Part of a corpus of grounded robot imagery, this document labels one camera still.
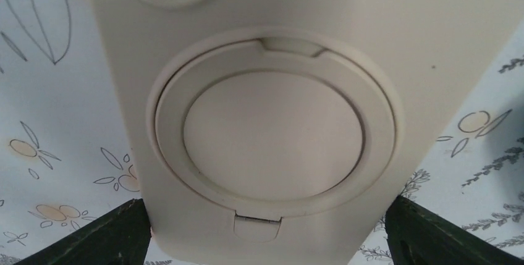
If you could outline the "beige phone case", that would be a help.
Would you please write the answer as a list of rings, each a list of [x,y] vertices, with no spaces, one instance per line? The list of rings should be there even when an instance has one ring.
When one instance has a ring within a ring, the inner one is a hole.
[[[90,0],[159,248],[347,264],[523,0]]]

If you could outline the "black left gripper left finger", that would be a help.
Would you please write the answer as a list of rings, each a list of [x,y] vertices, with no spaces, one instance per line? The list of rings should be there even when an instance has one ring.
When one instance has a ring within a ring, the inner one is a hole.
[[[144,201],[132,199],[18,264],[143,264],[150,241]]]

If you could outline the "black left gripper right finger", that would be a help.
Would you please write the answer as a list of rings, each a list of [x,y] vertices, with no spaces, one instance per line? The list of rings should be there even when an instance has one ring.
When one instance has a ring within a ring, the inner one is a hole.
[[[523,264],[403,196],[388,207],[385,230],[394,264]]]

